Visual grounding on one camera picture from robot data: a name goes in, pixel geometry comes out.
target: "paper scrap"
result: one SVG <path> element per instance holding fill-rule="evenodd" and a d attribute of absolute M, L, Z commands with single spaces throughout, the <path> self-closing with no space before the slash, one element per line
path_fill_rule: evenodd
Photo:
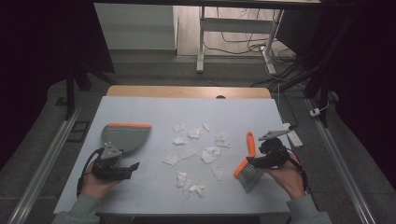
<path fill-rule="evenodd" d="M 197 154 L 197 150 L 195 148 L 188 148 L 186 150 L 183 150 L 179 154 L 180 154 L 180 158 L 182 160 L 185 160 L 185 159 Z"/>
<path fill-rule="evenodd" d="M 176 154 L 176 155 L 167 155 L 166 157 L 165 157 L 165 159 L 163 160 L 163 162 L 165 162 L 166 164 L 169 164 L 169 165 L 176 165 L 177 163 L 178 163 L 178 155 Z"/>
<path fill-rule="evenodd" d="M 221 154 L 221 147 L 216 147 L 215 155 L 216 155 L 217 157 L 220 157 L 220 154 Z"/>
<path fill-rule="evenodd" d="M 194 128 L 189 129 L 187 135 L 189 136 L 189 138 L 198 139 L 198 138 L 202 137 L 203 133 L 204 133 L 204 131 L 203 131 L 202 126 L 199 126 L 199 127 L 194 127 Z"/>
<path fill-rule="evenodd" d="M 215 153 L 215 151 L 216 151 L 216 148 L 217 148 L 217 147 L 206 147 L 205 150 L 206 150 L 208 153 L 210 153 L 210 154 L 213 155 L 213 153 Z"/>
<path fill-rule="evenodd" d="M 174 139 L 174 144 L 177 146 L 187 145 L 189 142 L 184 137 L 177 137 Z"/>
<path fill-rule="evenodd" d="M 200 196 L 205 196 L 205 186 L 204 185 L 193 185 L 190 188 L 190 193 L 192 193 L 192 194 L 198 193 Z"/>
<path fill-rule="evenodd" d="M 187 179 L 186 183 L 184 183 L 184 186 L 183 186 L 183 195 L 186 196 L 186 198 L 189 198 L 189 196 L 190 196 L 191 186 L 192 186 L 192 180 Z"/>
<path fill-rule="evenodd" d="M 212 165 L 212 173 L 215 178 L 220 181 L 224 173 L 224 169 L 218 165 Z"/>
<path fill-rule="evenodd" d="M 183 188 L 184 184 L 186 183 L 187 180 L 187 173 L 181 173 L 180 171 L 177 171 L 177 183 L 176 186 L 178 188 Z"/>
<path fill-rule="evenodd" d="M 216 157 L 212 156 L 210 153 L 208 153 L 206 150 L 202 151 L 201 154 L 201 159 L 205 162 L 205 163 L 210 163 L 212 161 L 214 161 L 216 159 Z"/>
<path fill-rule="evenodd" d="M 215 145 L 217 147 L 230 147 L 231 136 L 229 133 L 220 133 L 215 138 Z"/>
<path fill-rule="evenodd" d="M 172 125 L 172 128 L 175 133 L 178 133 L 178 132 L 186 130 L 187 125 L 183 122 L 178 122 L 178 123 Z"/>
<path fill-rule="evenodd" d="M 203 123 L 202 126 L 205 128 L 207 132 L 210 131 L 210 126 L 207 123 Z"/>

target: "hand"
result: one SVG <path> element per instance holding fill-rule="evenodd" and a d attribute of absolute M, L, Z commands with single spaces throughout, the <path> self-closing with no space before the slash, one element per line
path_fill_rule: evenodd
<path fill-rule="evenodd" d="M 118 185 L 121 180 L 98 179 L 91 173 L 92 167 L 93 162 L 90 163 L 84 175 L 81 193 L 100 200 L 104 198 L 114 186 Z"/>
<path fill-rule="evenodd" d="M 290 153 L 290 157 L 299 163 L 293 153 Z M 280 168 L 263 170 L 273 177 L 276 183 L 284 189 L 292 199 L 305 196 L 303 178 L 291 162 L 286 161 Z"/>

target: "black strap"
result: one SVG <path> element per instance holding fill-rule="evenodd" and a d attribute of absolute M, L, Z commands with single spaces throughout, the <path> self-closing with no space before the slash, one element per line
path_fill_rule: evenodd
<path fill-rule="evenodd" d="M 300 173 L 301 178 L 303 179 L 304 191 L 306 191 L 306 187 L 308 185 L 308 177 L 306 176 L 306 172 L 305 172 L 303 166 L 292 158 L 289 158 L 289 162 L 291 162 L 291 164 L 293 164 L 297 168 L 297 171 Z"/>
<path fill-rule="evenodd" d="M 99 148 L 99 149 L 96 149 L 96 150 L 91 154 L 91 156 L 87 159 L 87 161 L 85 162 L 84 169 L 82 169 L 81 176 L 79 177 L 78 183 L 77 183 L 77 196 L 81 193 L 83 177 L 84 177 L 84 175 L 85 175 L 85 172 L 87 171 L 87 168 L 88 168 L 88 165 L 90 164 L 90 161 L 92 160 L 92 157 L 93 157 L 95 154 L 100 154 L 101 152 L 103 152 L 103 150 L 105 150 L 105 149 L 102 148 L 102 147 Z"/>

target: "metal rail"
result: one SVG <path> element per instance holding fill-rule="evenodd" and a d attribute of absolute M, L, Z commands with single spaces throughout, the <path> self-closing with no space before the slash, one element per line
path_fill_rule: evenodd
<path fill-rule="evenodd" d="M 82 106 L 84 105 L 86 99 L 86 94 L 82 95 L 82 99 L 80 100 L 78 107 L 71 115 L 69 120 L 65 120 L 58 132 L 56 133 L 52 143 L 47 150 L 46 155 L 43 160 L 40 162 L 37 170 L 35 171 L 35 175 L 30 181 L 28 187 L 20 198 L 17 206 L 14 209 L 8 223 L 24 223 L 26 218 L 28 217 L 30 211 L 32 210 L 33 205 L 35 204 L 35 200 L 38 197 L 41 189 L 44 186 L 44 183 L 47 180 L 48 175 L 58 158 L 59 153 L 61 152 L 62 147 L 64 146 L 64 142 L 67 138 L 67 135 L 70 133 L 70 130 L 73 128 L 73 124 L 76 121 L 79 112 L 81 111 Z"/>
<path fill-rule="evenodd" d="M 313 106 L 311 105 L 309 100 L 306 100 L 306 103 L 309 109 L 313 109 Z M 364 199 L 364 196 L 361 193 L 361 189 L 353 178 L 352 173 L 350 173 L 338 146 L 335 144 L 334 139 L 332 138 L 332 134 L 327 128 L 323 126 L 319 119 L 316 119 L 315 122 L 317 124 L 318 131 L 323 139 L 323 142 L 325 143 L 326 148 L 328 149 L 329 154 L 332 157 L 335 168 L 337 169 L 341 179 L 343 180 L 346 190 L 349 193 L 353 204 L 355 205 L 359 217 L 361 218 L 361 223 L 375 224 L 376 222 L 372 211 L 370 210 L 369 205 Z"/>

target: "floor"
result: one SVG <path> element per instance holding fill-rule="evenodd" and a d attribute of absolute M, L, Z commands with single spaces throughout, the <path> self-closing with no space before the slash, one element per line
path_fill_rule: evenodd
<path fill-rule="evenodd" d="M 222 9 L 221 13 L 223 16 L 238 17 L 244 13 L 243 10 L 239 9 L 227 14 L 226 10 Z M 186 7 L 179 15 L 181 16 L 183 12 L 188 15 L 198 13 L 197 7 Z M 250 18 L 253 17 L 252 15 L 257 15 L 254 14 L 253 10 L 250 14 Z M 216 16 L 216 10 L 208 10 L 206 16 Z M 271 11 L 267 12 L 266 16 L 271 17 Z M 179 56 L 112 54 L 116 74 L 109 74 L 109 76 L 125 85 L 249 87 L 258 83 L 254 87 L 268 87 L 274 81 L 266 75 L 262 66 L 262 58 L 255 57 L 257 55 L 255 52 L 250 52 L 247 57 L 241 57 L 240 55 L 238 57 L 235 57 L 235 55 L 225 57 L 226 54 L 223 52 L 207 50 L 205 54 L 210 57 L 205 59 L 205 72 L 197 75 L 195 72 L 196 47 L 194 44 L 184 43 L 183 39 L 185 38 L 183 36 L 186 36 L 186 39 L 189 40 L 198 36 L 187 30 L 195 27 L 195 32 L 197 32 L 198 25 L 188 26 L 187 23 L 183 24 L 181 21 L 184 20 L 180 20 Z M 226 36 L 227 39 L 234 37 L 236 39 L 237 35 Z M 246 40 L 246 37 L 246 35 L 238 36 L 239 40 Z M 215 33 L 206 35 L 206 41 L 207 45 L 213 44 L 217 48 L 235 50 L 235 52 L 248 48 L 247 43 L 238 44 L 238 47 L 230 43 L 225 44 L 221 35 Z M 279 71 L 285 70 L 287 66 L 287 64 L 276 64 Z M 76 123 L 80 125 L 90 124 L 97 106 L 100 104 L 101 97 L 106 94 L 106 90 L 109 88 L 109 85 L 98 77 L 90 75 L 90 80 L 92 82 L 90 91 L 80 91 L 76 88 L 78 102 L 82 102 L 82 99 L 84 99 L 76 119 Z M 299 126 L 296 132 L 304 146 L 298 148 L 296 152 L 299 153 L 306 164 L 305 169 L 308 173 L 309 185 L 315 201 L 320 210 L 329 213 L 333 223 L 362 223 L 350 196 L 351 192 L 347 190 L 343 179 L 340 177 L 339 170 L 337 170 L 337 165 L 334 164 L 330 156 L 331 151 L 322 140 L 317 120 L 309 116 L 309 104 L 314 105 L 316 101 L 312 99 L 307 102 L 302 95 L 303 89 L 304 83 L 301 83 L 285 92 L 285 94 L 277 94 L 275 86 L 272 96 L 279 104 L 279 110 L 284 120 L 290 123 L 298 120 Z M 9 220 L 14 208 L 28 187 L 31 177 L 46 155 L 47 149 L 51 147 L 52 140 L 56 137 L 59 127 L 64 124 L 64 98 L 64 81 L 53 85 L 49 89 L 48 101 L 41 115 L 21 143 L 18 153 L 1 170 L 0 223 L 6 223 Z M 339 147 L 350 173 L 352 173 L 377 221 L 376 223 L 394 223 L 394 220 L 396 220 L 394 206 L 396 204 L 396 192 L 380 172 L 364 146 L 345 123 L 339 119 L 334 109 L 335 104 L 336 101 L 332 100 L 328 108 L 328 122 L 330 124 L 328 130 Z M 67 140 L 64 142 L 58 159 L 54 162 L 47 181 L 43 182 L 43 189 L 39 191 L 35 202 L 33 202 L 32 210 L 28 212 L 25 223 L 37 223 L 38 220 L 40 223 L 50 223 L 52 221 L 53 208 L 58 202 L 83 144 L 84 132 L 79 132 L 78 128 L 74 131 L 72 130 L 67 135 Z M 260 219 L 252 218 L 249 223 L 286 223 L 288 217 L 288 214 L 274 214 L 260 217 Z M 131 222 L 128 217 L 107 217 L 106 220 L 107 223 Z M 147 219 L 140 221 L 134 223 L 158 223 L 155 220 L 148 221 Z M 231 220 L 222 221 L 224 220 L 219 220 L 216 223 L 232 223 Z"/>
<path fill-rule="evenodd" d="M 199 43 L 199 10 L 198 7 L 177 7 L 179 16 L 177 55 L 196 55 Z M 250 8 L 224 8 L 206 7 L 206 18 L 226 18 L 226 19 L 246 19 L 246 20 L 271 20 L 273 10 L 269 9 L 250 9 Z M 207 47 L 205 55 L 227 55 L 227 56 L 260 56 L 258 49 L 255 52 L 247 52 L 248 46 L 262 44 L 266 42 L 268 35 L 258 34 L 237 34 L 205 32 L 204 42 Z"/>

